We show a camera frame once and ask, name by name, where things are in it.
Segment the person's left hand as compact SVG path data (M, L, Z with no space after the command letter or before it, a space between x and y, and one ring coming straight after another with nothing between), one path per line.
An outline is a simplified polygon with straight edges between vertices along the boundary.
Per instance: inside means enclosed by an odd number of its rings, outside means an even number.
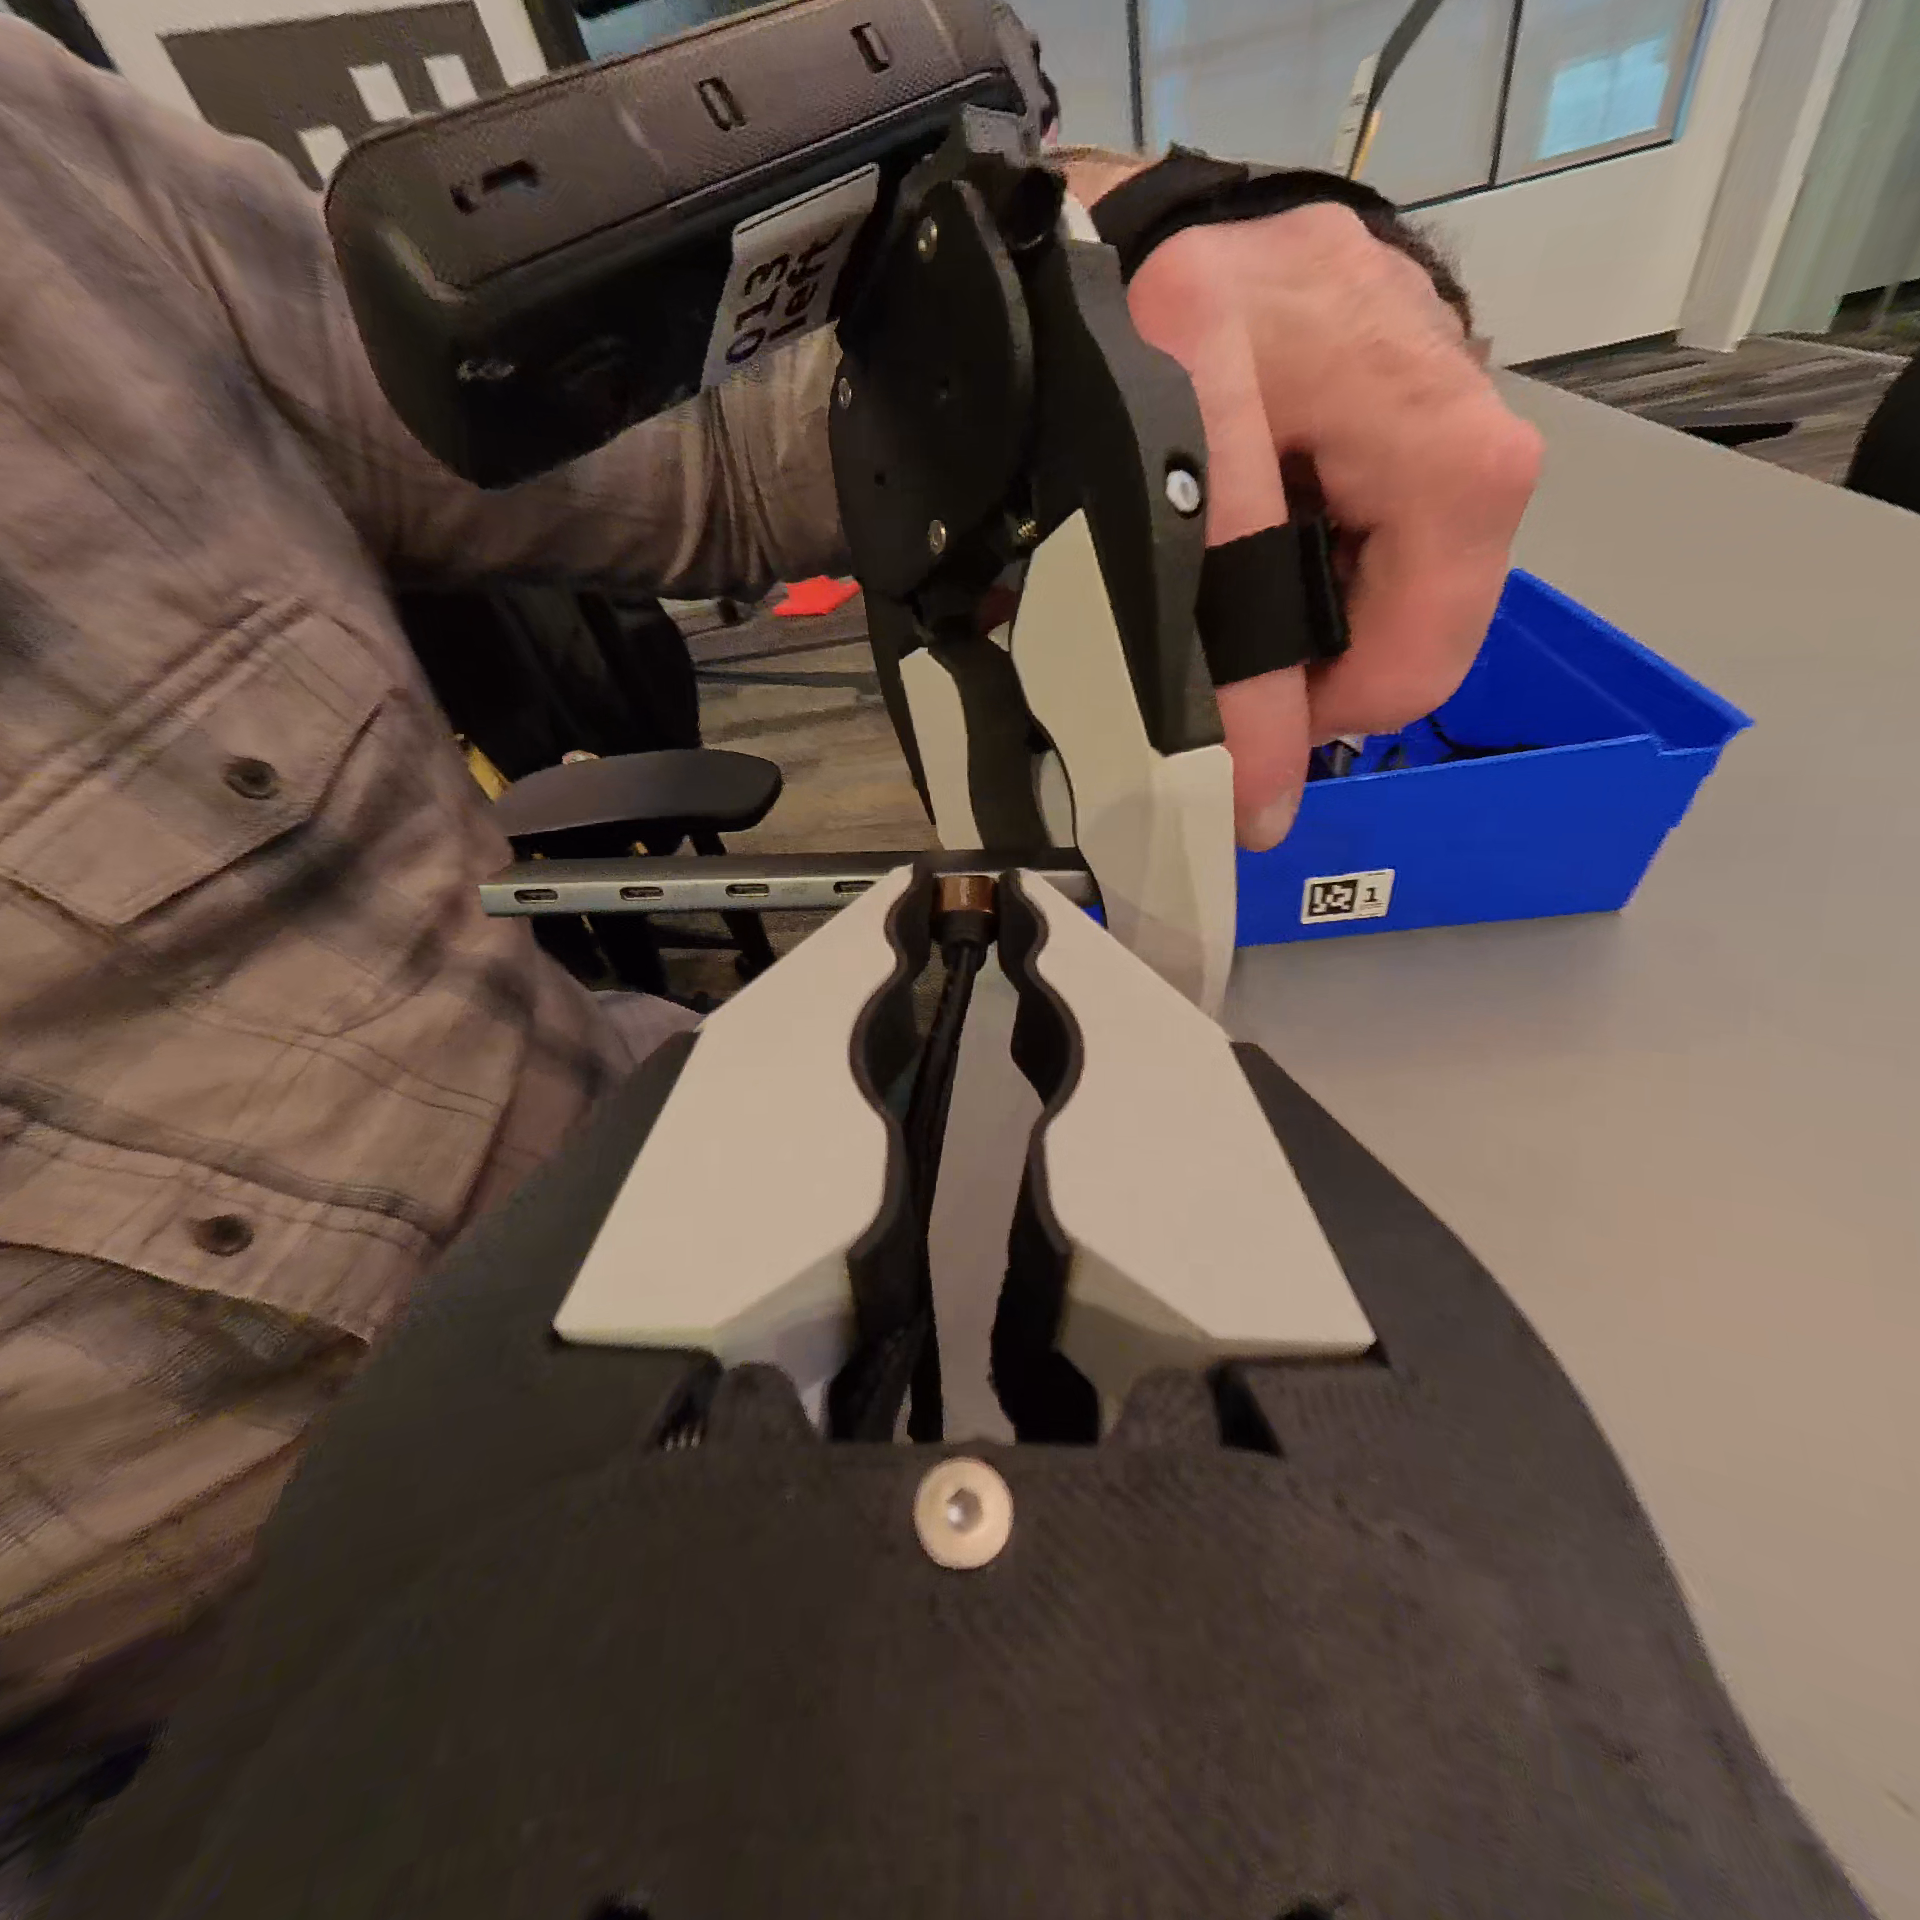
M1316 746L1396 731L1468 674L1541 437L1431 275L1332 204L1186 229L1144 260L1126 303L1198 402L1206 546L1285 524L1285 459L1310 468L1348 541L1348 649L1219 691L1238 846L1267 854L1298 814Z

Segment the black and white tag poster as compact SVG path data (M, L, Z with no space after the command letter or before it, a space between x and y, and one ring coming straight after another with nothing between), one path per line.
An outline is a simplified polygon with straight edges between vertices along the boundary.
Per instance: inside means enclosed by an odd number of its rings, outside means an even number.
M310 189L372 131L511 86L480 2L277 2L155 36L192 107Z

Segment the person's left forearm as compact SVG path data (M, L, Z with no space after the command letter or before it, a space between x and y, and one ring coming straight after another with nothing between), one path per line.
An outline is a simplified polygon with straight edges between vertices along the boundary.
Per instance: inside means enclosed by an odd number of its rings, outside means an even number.
M178 116L3 22L3 136L60 256L131 321L186 350L192 402L287 428L324 494L397 574L559 574L662 597L762 594L849 572L829 485L826 333L596 455L484 494L447 473L381 395L319 201L266 148Z

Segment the dark grey usb hub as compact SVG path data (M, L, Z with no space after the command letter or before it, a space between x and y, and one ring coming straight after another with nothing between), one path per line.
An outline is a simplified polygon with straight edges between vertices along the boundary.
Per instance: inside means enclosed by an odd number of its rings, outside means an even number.
M524 859L477 884L491 919L594 915L834 915L897 870L934 880L1039 872L1068 902L1101 910L1101 891L1078 854L803 854L803 856L621 856Z

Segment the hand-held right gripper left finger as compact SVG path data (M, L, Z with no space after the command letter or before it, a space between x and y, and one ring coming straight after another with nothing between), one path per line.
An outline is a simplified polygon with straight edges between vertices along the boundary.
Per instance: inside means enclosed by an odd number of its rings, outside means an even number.
M889 1442L931 1338L917 1058L934 880L894 865L709 1017L553 1329L771 1365L829 1438Z

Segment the blue plastic bin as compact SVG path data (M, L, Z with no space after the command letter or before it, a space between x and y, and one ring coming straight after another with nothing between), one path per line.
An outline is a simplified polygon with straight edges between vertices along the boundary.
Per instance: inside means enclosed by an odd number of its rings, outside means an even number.
M1530 572L1467 683L1324 746L1290 836L1238 854L1238 947L1619 910L1751 714Z

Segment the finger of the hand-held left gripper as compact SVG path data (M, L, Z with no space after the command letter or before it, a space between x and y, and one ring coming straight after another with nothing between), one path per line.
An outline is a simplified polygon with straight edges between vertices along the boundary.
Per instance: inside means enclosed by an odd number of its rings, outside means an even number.
M1027 563L1013 666L1060 768L1107 931L1196 1009L1221 1009L1238 927L1235 764L1223 746L1151 746L1083 511Z
M1039 735L1007 629L900 656L923 807L945 854L1041 854Z

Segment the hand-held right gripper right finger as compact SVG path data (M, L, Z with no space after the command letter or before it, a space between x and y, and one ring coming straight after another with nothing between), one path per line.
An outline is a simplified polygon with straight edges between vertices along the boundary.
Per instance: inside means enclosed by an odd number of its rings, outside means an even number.
M1157 1372L1378 1347L1223 1029L1031 870L999 880L1013 1060L1041 1100L988 1329L1019 1442L1095 1442Z

